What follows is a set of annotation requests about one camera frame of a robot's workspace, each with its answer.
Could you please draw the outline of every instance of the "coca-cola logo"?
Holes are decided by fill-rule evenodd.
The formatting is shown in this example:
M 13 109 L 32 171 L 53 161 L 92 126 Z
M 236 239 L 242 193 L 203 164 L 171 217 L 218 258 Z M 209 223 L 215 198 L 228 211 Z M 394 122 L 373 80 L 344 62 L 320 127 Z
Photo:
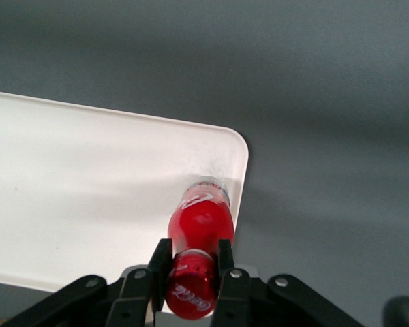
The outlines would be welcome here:
M 171 291 L 171 294 L 176 296 L 180 301 L 189 302 L 197 307 L 197 311 L 206 311 L 211 308 L 209 301 L 203 300 L 201 297 L 196 296 L 193 292 L 189 291 L 185 286 L 175 284 L 175 290 Z
M 197 203 L 199 203 L 199 202 L 203 202 L 203 201 L 206 201 L 206 200 L 210 200 L 210 199 L 212 199 L 212 198 L 213 198 L 213 195 L 212 195 L 212 194 L 209 194 L 209 193 L 198 193 L 198 194 L 196 194 L 196 195 L 194 195 L 194 196 L 191 196 L 191 197 L 189 197 L 189 198 L 183 199 L 183 200 L 180 202 L 179 206 L 180 206 L 182 209 L 186 209 L 186 208 L 189 208 L 190 206 L 193 206 L 193 205 L 195 205 L 195 204 L 197 204 Z

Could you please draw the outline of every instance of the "black object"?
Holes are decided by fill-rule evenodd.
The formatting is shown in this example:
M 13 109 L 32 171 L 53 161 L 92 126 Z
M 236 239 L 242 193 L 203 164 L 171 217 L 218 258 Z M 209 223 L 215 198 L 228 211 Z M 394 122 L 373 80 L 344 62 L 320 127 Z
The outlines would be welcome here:
M 229 240 L 220 240 L 219 247 L 220 292 L 211 327 L 362 327 L 291 275 L 276 275 L 268 283 L 251 278 L 234 267 Z M 146 268 L 135 268 L 109 286 L 102 277 L 82 277 L 2 326 L 154 326 L 171 264 L 171 240 L 161 239 Z M 385 326 L 409 326 L 408 315 L 409 298 L 391 301 Z

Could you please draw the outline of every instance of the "bottle cap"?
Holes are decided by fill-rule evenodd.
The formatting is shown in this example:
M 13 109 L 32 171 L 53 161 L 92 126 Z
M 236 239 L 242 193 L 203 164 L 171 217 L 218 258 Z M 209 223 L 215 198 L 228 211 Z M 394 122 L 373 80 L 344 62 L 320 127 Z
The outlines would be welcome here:
M 178 254 L 168 276 L 166 302 L 183 319 L 200 319 L 215 306 L 215 262 L 199 249 Z

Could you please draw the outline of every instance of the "coca-cola bottle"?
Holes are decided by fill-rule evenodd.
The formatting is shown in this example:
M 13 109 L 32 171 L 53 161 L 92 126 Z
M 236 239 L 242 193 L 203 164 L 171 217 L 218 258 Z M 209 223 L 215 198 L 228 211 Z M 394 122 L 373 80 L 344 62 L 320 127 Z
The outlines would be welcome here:
M 219 239 L 233 242 L 234 228 L 226 186 L 203 176 L 183 194 L 168 225 L 175 258 L 167 280 L 166 302 L 184 319 L 211 312 L 217 298 Z

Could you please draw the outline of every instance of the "bottle label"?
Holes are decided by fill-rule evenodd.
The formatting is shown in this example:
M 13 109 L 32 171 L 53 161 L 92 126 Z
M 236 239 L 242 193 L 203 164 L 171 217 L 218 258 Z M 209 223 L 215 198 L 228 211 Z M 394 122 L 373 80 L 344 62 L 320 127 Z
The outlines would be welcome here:
M 197 203 L 207 201 L 207 200 L 211 200 L 211 199 L 213 199 L 212 194 L 201 192 L 201 193 L 198 193 L 198 194 L 194 194 L 193 196 L 191 196 L 189 198 L 183 199 L 180 202 L 179 207 L 181 207 L 182 209 L 186 209 L 186 208 L 189 208 L 190 206 L 193 206 L 193 205 L 195 205 Z

